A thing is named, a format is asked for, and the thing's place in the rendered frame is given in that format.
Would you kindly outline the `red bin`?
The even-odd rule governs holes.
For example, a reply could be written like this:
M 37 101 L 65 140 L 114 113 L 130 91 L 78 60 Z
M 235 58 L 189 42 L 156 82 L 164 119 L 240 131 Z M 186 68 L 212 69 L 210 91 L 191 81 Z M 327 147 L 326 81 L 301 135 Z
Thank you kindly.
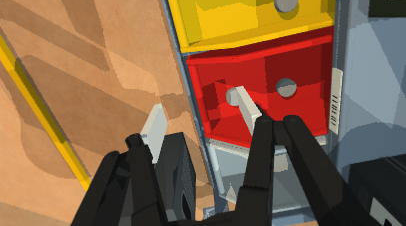
M 204 131 L 211 139 L 250 148 L 252 135 L 239 105 L 226 100 L 243 86 L 272 120 L 302 118 L 314 136 L 328 134 L 334 26 L 191 57 L 189 73 Z M 297 89 L 289 97 L 276 91 L 283 78 Z

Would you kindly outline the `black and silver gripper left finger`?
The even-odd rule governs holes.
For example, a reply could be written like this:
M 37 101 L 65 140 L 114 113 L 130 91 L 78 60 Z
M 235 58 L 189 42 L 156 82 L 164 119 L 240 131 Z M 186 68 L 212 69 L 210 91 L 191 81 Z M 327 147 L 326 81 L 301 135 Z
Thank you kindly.
M 125 139 L 129 151 L 120 154 L 115 150 L 103 157 L 70 226 L 118 226 L 130 177 L 131 226 L 167 226 L 153 165 L 158 161 L 167 125 L 161 103 L 156 104 L 141 133 Z

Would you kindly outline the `grey open bin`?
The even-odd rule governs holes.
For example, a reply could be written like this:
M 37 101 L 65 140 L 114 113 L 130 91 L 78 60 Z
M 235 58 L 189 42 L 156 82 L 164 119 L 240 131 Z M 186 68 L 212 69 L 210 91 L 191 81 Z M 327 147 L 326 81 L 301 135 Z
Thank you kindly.
M 327 154 L 328 134 L 314 137 Z M 206 146 L 219 196 L 236 204 L 250 148 L 211 138 L 207 138 Z M 285 146 L 275 145 L 272 213 L 309 206 Z

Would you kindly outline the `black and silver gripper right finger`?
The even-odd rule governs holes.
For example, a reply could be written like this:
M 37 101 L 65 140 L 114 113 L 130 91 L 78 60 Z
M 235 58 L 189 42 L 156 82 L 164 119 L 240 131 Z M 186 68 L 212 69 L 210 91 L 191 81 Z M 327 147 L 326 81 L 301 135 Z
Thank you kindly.
M 285 146 L 318 226 L 383 226 L 359 202 L 301 117 L 272 120 L 236 87 L 252 135 L 231 226 L 272 226 L 275 145 Z

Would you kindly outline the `yellow open bin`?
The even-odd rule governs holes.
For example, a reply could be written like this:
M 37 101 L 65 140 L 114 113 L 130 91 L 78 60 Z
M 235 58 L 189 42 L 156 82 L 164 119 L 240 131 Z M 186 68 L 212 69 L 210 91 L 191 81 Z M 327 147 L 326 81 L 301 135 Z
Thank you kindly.
M 274 0 L 168 0 L 187 52 L 236 48 L 334 25 L 336 0 L 299 0 L 281 13 Z

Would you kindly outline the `yellow long thin bar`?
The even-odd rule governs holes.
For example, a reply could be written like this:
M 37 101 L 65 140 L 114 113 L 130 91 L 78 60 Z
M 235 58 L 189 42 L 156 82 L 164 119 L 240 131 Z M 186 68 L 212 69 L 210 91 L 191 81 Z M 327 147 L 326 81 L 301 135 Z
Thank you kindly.
M 22 71 L 21 67 L 19 66 L 18 62 L 14 58 L 13 54 L 11 53 L 10 49 L 6 45 L 5 41 L 3 40 L 2 36 L 0 35 L 0 60 L 7 69 L 8 73 L 18 86 L 19 90 L 31 106 L 32 110 L 46 129 L 47 133 L 61 152 L 62 156 L 78 178 L 79 182 L 87 191 L 91 181 L 87 176 L 86 172 L 82 168 L 81 164 L 77 160 L 76 156 L 72 152 L 71 148 L 69 147 L 68 143 L 64 139 L 63 135 L 59 131 L 58 127 L 56 126 L 55 122 L 51 118 L 50 114 L 48 113 L 47 109 L 43 105 L 42 101 L 38 97 L 37 93 L 35 92 L 34 88 L 30 84 L 29 80 L 27 79 L 26 75 Z

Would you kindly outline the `grey metal shelf rack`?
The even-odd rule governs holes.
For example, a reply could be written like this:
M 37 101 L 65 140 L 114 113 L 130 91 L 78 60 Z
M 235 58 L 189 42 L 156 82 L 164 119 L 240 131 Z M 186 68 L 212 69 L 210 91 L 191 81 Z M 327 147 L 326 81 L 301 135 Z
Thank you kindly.
M 215 206 L 203 208 L 204 220 L 229 211 L 219 196 L 186 63 L 207 51 L 181 52 L 169 2 L 161 2 L 213 187 Z M 406 154 L 406 18 L 370 18 L 369 5 L 335 1 L 327 155 L 347 184 L 350 164 Z M 272 213 L 272 226 L 313 221 L 310 206 Z

